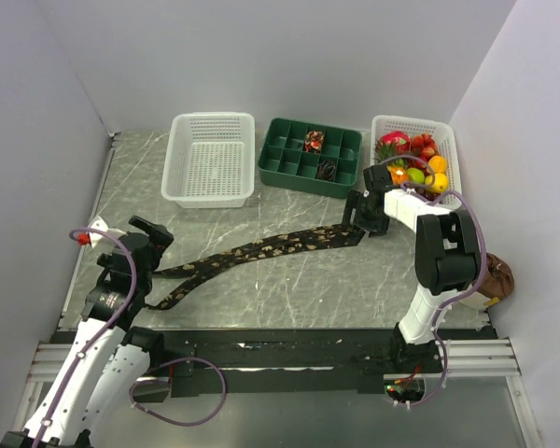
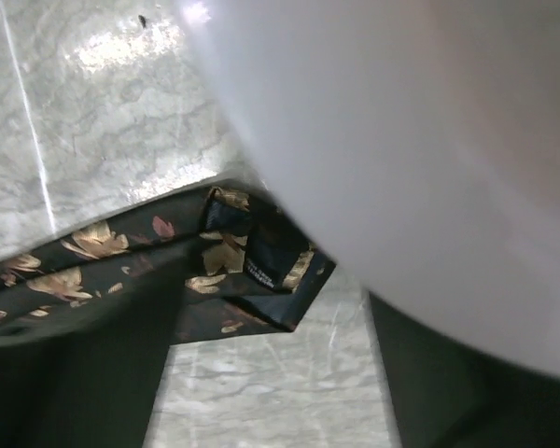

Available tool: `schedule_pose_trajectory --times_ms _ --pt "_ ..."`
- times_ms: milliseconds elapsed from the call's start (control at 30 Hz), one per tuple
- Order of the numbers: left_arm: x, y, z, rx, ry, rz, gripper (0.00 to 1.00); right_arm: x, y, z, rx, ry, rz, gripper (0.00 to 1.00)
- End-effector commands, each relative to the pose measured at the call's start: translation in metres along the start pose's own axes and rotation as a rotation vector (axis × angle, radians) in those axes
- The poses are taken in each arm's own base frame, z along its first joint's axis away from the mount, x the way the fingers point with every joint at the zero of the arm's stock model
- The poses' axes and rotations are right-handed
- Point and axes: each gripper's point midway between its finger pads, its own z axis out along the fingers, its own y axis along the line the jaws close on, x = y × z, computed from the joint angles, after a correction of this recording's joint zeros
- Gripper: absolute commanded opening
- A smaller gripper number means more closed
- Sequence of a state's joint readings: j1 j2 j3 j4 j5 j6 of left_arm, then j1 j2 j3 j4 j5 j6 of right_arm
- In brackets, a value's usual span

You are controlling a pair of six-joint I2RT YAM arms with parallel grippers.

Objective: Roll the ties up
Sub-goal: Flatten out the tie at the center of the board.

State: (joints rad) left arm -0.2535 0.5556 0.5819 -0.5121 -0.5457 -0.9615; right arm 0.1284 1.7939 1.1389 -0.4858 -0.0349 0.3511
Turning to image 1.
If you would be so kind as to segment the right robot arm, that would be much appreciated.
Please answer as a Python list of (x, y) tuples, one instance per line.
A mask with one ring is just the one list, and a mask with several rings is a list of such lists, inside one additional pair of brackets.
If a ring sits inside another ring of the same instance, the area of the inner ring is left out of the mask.
[(415, 234), (414, 270), (418, 281), (406, 315), (395, 326), (389, 360), (398, 371), (411, 371), (437, 340), (451, 305), (471, 294), (486, 269), (485, 243), (476, 216), (450, 210), (394, 185), (384, 165), (363, 171), (365, 191), (350, 191), (343, 222), (370, 237), (387, 234), (396, 220)]

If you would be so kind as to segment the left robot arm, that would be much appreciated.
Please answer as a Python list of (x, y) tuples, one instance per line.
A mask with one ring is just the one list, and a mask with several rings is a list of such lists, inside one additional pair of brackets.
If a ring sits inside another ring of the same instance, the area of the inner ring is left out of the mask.
[(164, 368), (162, 335), (133, 325), (152, 289), (152, 274), (174, 236), (138, 216), (132, 231), (108, 227), (97, 217), (70, 231), (80, 245), (99, 251), (102, 267), (81, 312), (77, 333), (48, 394), (3, 447), (92, 447), (116, 401), (143, 373)]

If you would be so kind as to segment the black gold floral tie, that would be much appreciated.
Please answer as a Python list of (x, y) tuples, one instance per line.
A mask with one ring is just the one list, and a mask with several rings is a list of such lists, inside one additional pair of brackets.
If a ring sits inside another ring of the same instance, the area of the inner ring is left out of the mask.
[(154, 277), (184, 279), (178, 287), (156, 304), (146, 304), (149, 311), (167, 311), (179, 304), (192, 290), (241, 264), (274, 259), (300, 252), (357, 246), (364, 230), (351, 224), (332, 224), (288, 232), (258, 239), (232, 249), (154, 272)]

